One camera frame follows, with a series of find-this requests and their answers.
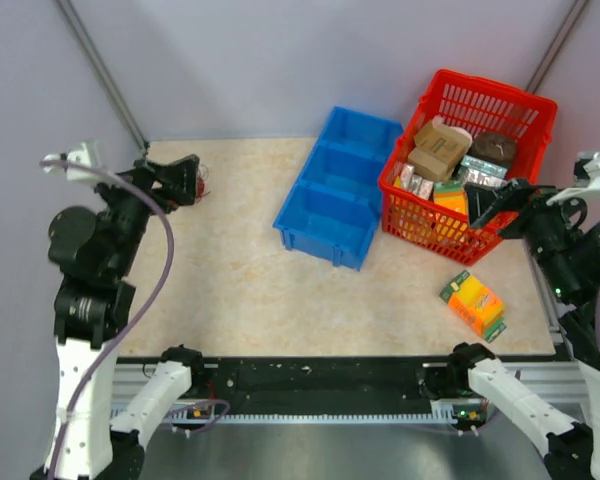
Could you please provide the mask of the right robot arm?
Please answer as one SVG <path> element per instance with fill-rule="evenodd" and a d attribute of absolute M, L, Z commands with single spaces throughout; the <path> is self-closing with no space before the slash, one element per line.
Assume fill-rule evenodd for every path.
<path fill-rule="evenodd" d="M 472 227 L 515 213 L 499 236 L 526 242 L 555 300 L 567 306 L 558 323 L 587 388 L 589 419 L 555 409 L 481 343 L 461 343 L 445 362 L 424 370 L 421 391 L 435 400 L 486 399 L 532 442 L 551 478 L 600 479 L 600 221 L 581 230 L 588 212 L 582 188 L 514 179 L 500 188 L 469 184 L 465 191 Z"/>

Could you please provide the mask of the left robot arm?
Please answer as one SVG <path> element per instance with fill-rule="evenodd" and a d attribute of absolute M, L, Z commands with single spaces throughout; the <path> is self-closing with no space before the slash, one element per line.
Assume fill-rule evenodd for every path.
<path fill-rule="evenodd" d="M 151 437 L 174 404 L 210 389 L 202 354 L 175 346 L 161 354 L 128 406 L 111 411 L 119 345 L 142 317 L 132 306 L 136 289 L 128 275 L 150 219 L 165 221 L 198 199 L 199 158 L 140 159 L 110 173 L 72 151 L 46 157 L 43 167 L 90 186 L 105 207 L 66 208 L 48 229 L 48 258 L 62 275 L 53 306 L 59 390 L 53 436 L 33 475 L 136 479 Z"/>

